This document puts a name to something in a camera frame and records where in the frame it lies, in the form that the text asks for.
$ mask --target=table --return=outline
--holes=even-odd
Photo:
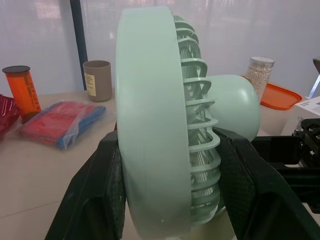
[[[85,91],[39,96],[43,109],[63,99],[88,101]],[[105,119],[97,122],[86,137],[80,138],[66,151],[18,139],[13,133],[0,142],[0,239],[44,239],[72,177],[97,149],[100,140],[114,129],[115,98],[93,104],[106,107]],[[280,135],[291,111],[260,108],[258,135]],[[320,224],[320,216],[315,218]],[[231,240],[234,236],[225,212],[211,222],[193,228],[187,239],[199,239],[200,235],[210,239],[206,236],[210,235],[212,228],[215,229],[215,239]],[[128,209],[122,239],[140,239]]]

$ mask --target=orange tray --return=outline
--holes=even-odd
[[[268,83],[261,99],[261,104],[276,110],[289,110],[302,100],[299,94]]]

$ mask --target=fan grille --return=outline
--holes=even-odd
[[[218,209],[218,180],[221,162],[215,147],[219,137],[212,131],[218,120],[209,107],[215,103],[207,96],[211,82],[206,79],[207,64],[201,59],[199,39],[194,28],[183,18],[173,16],[181,59],[184,96],[188,125],[189,159],[191,166],[192,224],[210,221]]]

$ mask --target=fan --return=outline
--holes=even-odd
[[[194,28],[167,7],[123,11],[118,144],[129,210],[143,239],[181,236],[214,217],[221,158],[213,126],[250,140],[257,135],[259,102],[250,83],[207,77],[207,69]]]

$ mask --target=glass jar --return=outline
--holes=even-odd
[[[252,56],[250,58],[249,68],[245,77],[252,84],[259,102],[261,102],[274,64],[275,61],[267,57]]]

